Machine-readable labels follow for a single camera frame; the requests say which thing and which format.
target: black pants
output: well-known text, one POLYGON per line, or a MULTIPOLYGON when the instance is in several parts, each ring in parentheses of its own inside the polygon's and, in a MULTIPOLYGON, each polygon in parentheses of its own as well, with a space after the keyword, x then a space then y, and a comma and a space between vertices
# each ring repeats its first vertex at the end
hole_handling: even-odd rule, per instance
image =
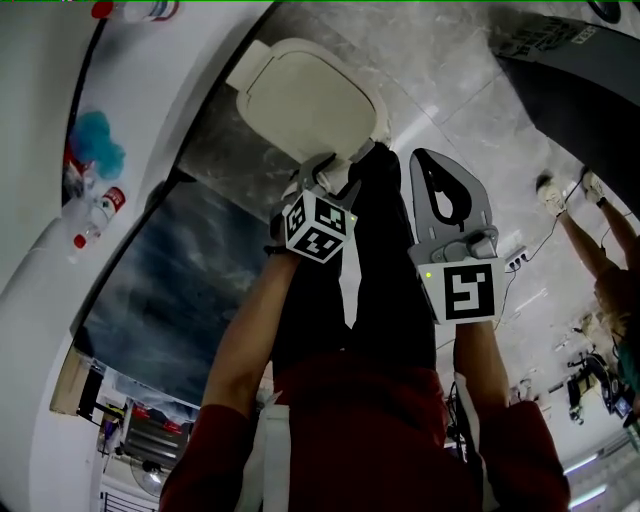
POLYGON ((303 259, 285 300, 274 349, 274 375, 314 354, 340 349, 386 361, 435 368, 434 325, 425 292, 407 255, 413 236, 400 195, 395 153, 377 145, 349 171, 362 188, 356 246, 362 280, 353 329, 344 322, 338 279, 342 253, 326 264, 303 259))

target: electrical outlet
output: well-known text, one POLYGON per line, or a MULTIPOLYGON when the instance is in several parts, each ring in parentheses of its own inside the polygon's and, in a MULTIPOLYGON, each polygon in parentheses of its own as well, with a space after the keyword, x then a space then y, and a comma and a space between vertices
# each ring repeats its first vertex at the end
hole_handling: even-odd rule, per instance
POLYGON ((522 267, 529 259, 529 251, 526 247, 520 247, 517 251, 511 253, 511 256, 505 258, 505 272, 513 272, 522 267))

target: red sleeve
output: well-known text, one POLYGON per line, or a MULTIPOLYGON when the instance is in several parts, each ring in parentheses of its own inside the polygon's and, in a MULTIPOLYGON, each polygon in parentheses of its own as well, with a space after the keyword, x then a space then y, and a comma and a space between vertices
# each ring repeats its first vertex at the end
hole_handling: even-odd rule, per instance
POLYGON ((161 512, 233 511, 251 451, 249 420, 222 405, 200 410, 187 449, 165 482, 161 512))
POLYGON ((503 509, 563 511, 569 484, 534 402, 520 402, 480 425, 480 454, 503 509))

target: marble floor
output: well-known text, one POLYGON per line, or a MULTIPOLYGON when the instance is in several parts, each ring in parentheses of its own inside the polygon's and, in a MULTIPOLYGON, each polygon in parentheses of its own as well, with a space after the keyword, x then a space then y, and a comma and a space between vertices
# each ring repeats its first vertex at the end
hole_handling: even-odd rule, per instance
MULTIPOLYGON (((623 19, 612 28, 640 37, 640 11, 630 3, 621 7, 623 19)), ((256 38, 267 44, 287 37, 315 41, 378 88, 389 109, 392 147, 401 159, 409 210, 411 152, 416 147, 441 152, 486 187, 500 230, 499 253, 507 256, 524 245, 533 254, 553 224, 537 202, 536 177, 548 169, 568 191, 581 164, 534 128, 489 50, 491 30, 508 32, 527 13, 603 24, 584 2, 287 3, 275 9, 256 38)), ((235 110, 235 93, 227 86, 204 109, 179 167, 266 220, 294 162, 243 123, 235 110)), ((571 198, 570 211, 594 237, 604 234, 603 217, 579 191, 571 198)), ((621 263, 610 236, 604 245, 621 263)), ((345 251, 341 284, 345 312, 353 321, 359 284, 355 245, 345 251)), ((558 227, 517 273, 497 330, 510 382, 531 379, 534 392, 548 402, 545 414, 563 460, 620 428, 617 418, 608 417, 597 402, 587 411, 585 425, 572 425, 564 392, 546 393, 569 375, 566 362, 588 346, 572 328, 595 311, 592 290, 592 279, 558 227), (579 444, 576 437, 581 437, 579 444)), ((438 328, 437 338, 438 370, 447 388, 453 330, 438 328)))

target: person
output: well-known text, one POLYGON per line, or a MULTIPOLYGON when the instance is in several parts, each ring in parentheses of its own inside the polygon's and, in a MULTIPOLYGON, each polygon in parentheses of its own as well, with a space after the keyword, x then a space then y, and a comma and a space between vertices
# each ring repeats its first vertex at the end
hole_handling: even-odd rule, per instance
POLYGON ((271 359, 290 444, 271 455, 266 448, 271 463, 289 465, 284 492, 270 487, 281 467, 260 478, 264 510, 480 511, 491 494, 503 510, 566 511, 568 484, 538 406, 509 407, 491 322, 458 325, 454 348, 491 491, 444 449, 434 323, 407 255, 414 241, 398 159, 376 145, 349 179, 362 181, 352 208, 362 274, 353 328, 344 320, 339 254, 324 265, 270 256, 220 342, 161 510, 244 510, 237 504, 250 492, 247 460, 261 444, 251 418, 271 359))
POLYGON ((633 227, 604 196, 602 182, 592 172, 582 177, 587 200, 595 204, 609 223, 611 232, 624 252, 627 269, 607 258, 593 238, 573 220, 562 192, 551 178, 540 183, 538 198, 564 228, 578 257, 594 277, 595 295, 611 331, 620 360, 623 379, 640 393, 640 347, 638 347, 638 307, 640 306, 640 238, 633 227))

